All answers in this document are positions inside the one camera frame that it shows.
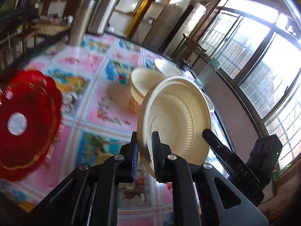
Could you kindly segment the large steel thermos jug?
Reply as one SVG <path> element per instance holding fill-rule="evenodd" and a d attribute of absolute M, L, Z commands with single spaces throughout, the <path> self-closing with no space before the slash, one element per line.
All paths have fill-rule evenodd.
<path fill-rule="evenodd" d="M 87 32 L 95 35 L 104 34 L 109 19 L 119 0 L 96 0 L 90 17 Z"/>

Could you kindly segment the wooden chair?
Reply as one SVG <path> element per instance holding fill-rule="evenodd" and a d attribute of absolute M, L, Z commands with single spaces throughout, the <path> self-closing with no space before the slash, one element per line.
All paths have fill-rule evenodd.
<path fill-rule="evenodd" d="M 205 50 L 196 40 L 183 34 L 183 38 L 170 57 L 177 61 L 177 64 L 180 68 L 192 69 L 206 51 L 207 50 Z M 196 53 L 197 57 L 191 63 L 189 57 L 192 55 L 192 53 Z"/>

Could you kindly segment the slim steel thermos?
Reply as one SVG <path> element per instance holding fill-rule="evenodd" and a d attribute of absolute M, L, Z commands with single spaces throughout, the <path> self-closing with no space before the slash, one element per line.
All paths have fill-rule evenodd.
<path fill-rule="evenodd" d="M 95 0 L 81 0 L 72 22 L 68 44 L 71 46 L 81 45 L 84 34 L 93 11 Z"/>

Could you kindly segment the large red wedding plate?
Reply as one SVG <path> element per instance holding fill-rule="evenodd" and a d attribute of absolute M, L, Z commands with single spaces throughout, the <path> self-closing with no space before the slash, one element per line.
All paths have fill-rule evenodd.
<path fill-rule="evenodd" d="M 58 135 L 60 125 L 61 125 L 62 94 L 60 90 L 56 87 L 56 84 L 54 84 L 54 87 L 50 88 L 50 91 L 47 90 L 47 93 L 49 94 L 51 100 L 54 101 L 53 102 L 54 109 L 52 111 L 54 114 L 54 124 L 50 129 L 49 139 L 47 141 L 47 154 L 46 154 L 46 157 L 50 158 L 54 152 L 56 137 Z"/>

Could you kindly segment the cream ribbed plastic bowl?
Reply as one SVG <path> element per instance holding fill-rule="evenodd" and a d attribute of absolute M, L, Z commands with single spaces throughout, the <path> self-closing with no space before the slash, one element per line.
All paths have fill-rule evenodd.
<path fill-rule="evenodd" d="M 155 176 L 151 134 L 157 131 L 162 143 L 188 163 L 205 162 L 209 145 L 202 137 L 211 128 L 208 105 L 198 87 L 182 76 L 169 76 L 151 87 L 141 104 L 137 141 L 141 160 Z"/>

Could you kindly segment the tall white air conditioner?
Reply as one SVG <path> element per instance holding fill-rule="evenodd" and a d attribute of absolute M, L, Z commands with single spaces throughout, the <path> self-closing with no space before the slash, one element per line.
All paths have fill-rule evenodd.
<path fill-rule="evenodd" d="M 206 7 L 204 5 L 194 0 L 190 0 L 158 51 L 171 57 L 176 51 L 176 48 L 181 44 L 181 41 L 189 36 L 205 13 Z"/>

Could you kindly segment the white paper bowl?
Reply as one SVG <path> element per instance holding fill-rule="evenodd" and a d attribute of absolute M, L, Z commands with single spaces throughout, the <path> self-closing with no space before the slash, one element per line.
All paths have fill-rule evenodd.
<path fill-rule="evenodd" d="M 155 68 L 157 71 L 161 72 L 164 76 L 184 76 L 178 67 L 173 63 L 166 61 L 164 59 L 155 59 L 154 60 Z"/>
<path fill-rule="evenodd" d="M 204 99 L 206 100 L 209 112 L 214 113 L 214 111 L 215 111 L 214 104 L 212 103 L 212 101 L 209 99 L 209 97 L 205 93 L 203 94 L 203 96 L 204 96 Z"/>

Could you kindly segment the clear bottle green lid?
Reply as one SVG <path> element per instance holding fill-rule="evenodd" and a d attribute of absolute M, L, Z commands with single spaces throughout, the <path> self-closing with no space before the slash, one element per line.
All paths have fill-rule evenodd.
<path fill-rule="evenodd" d="M 201 73 L 194 80 L 197 87 L 202 90 L 204 86 L 211 80 L 215 73 L 220 69 L 221 63 L 213 58 L 206 67 L 201 71 Z"/>

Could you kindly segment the colourful plastic tablecloth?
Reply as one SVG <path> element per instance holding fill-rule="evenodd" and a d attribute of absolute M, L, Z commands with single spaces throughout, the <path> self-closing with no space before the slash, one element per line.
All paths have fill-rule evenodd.
<path fill-rule="evenodd" d="M 136 131 L 140 110 L 130 73 L 152 67 L 157 57 L 110 34 L 87 34 L 79 47 L 48 39 L 1 72 L 5 84 L 18 69 L 39 70 L 54 79 L 63 97 L 63 127 L 50 155 L 21 181 L 1 181 L 1 225 L 28 225 L 28 213 L 74 168 L 101 164 L 119 152 Z"/>

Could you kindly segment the small red scalloped plate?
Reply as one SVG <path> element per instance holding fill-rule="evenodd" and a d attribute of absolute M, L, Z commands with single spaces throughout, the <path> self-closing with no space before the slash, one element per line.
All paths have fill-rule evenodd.
<path fill-rule="evenodd" d="M 47 154 L 55 81 L 38 70 L 20 70 L 1 93 L 1 179 L 19 181 Z"/>

